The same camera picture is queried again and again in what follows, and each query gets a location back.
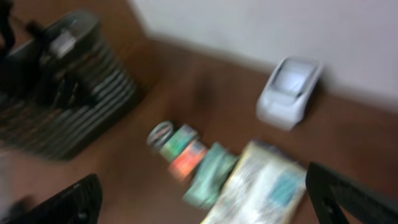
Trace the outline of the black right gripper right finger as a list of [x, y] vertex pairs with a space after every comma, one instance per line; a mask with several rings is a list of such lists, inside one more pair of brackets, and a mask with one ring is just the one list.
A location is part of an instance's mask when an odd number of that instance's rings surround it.
[[309, 164], [305, 185], [320, 223], [348, 223], [343, 210], [362, 223], [397, 223], [397, 202], [321, 163]]

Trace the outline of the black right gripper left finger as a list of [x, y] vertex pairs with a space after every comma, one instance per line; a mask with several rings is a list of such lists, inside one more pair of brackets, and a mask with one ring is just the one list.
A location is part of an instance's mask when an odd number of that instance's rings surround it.
[[14, 218], [14, 223], [97, 224], [103, 191], [99, 177], [86, 177], [50, 197], [32, 210]]

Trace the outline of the white blue snack bag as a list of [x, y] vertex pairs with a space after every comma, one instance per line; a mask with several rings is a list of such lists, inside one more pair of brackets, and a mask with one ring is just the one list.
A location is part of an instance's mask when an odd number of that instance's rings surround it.
[[277, 147], [252, 140], [202, 221], [291, 223], [305, 192], [306, 168]]

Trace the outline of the green white round tin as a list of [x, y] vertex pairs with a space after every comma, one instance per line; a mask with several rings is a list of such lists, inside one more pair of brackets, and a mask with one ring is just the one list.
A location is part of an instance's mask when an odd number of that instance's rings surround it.
[[147, 145], [153, 151], [160, 151], [163, 145], [174, 134], [173, 122], [166, 120], [159, 123], [148, 135]]

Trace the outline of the orange Kleenex tissue pack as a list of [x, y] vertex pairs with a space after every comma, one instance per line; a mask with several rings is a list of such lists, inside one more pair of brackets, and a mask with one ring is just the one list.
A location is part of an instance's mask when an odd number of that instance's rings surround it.
[[180, 182], [189, 179], [208, 152], [200, 141], [191, 141], [183, 152], [168, 167], [171, 175]]

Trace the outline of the teal snack packet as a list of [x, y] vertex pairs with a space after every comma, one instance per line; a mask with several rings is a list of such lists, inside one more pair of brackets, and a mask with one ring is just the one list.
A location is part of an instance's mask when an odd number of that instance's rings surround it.
[[238, 160], [238, 156], [215, 142], [201, 161], [192, 184], [182, 199], [196, 208], [211, 208]]

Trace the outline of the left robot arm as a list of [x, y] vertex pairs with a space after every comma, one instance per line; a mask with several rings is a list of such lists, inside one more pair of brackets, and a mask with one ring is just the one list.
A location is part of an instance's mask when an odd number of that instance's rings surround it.
[[61, 80], [55, 78], [55, 72], [42, 64], [40, 60], [46, 53], [54, 56], [50, 44], [55, 42], [55, 38], [35, 21], [23, 26], [39, 44], [37, 53], [24, 60], [11, 57], [10, 51], [16, 41], [9, 22], [12, 7], [12, 1], [1, 1], [1, 91], [18, 99], [34, 98], [42, 106], [70, 108], [95, 104], [95, 98], [76, 73], [65, 73], [64, 84], [61, 84]]

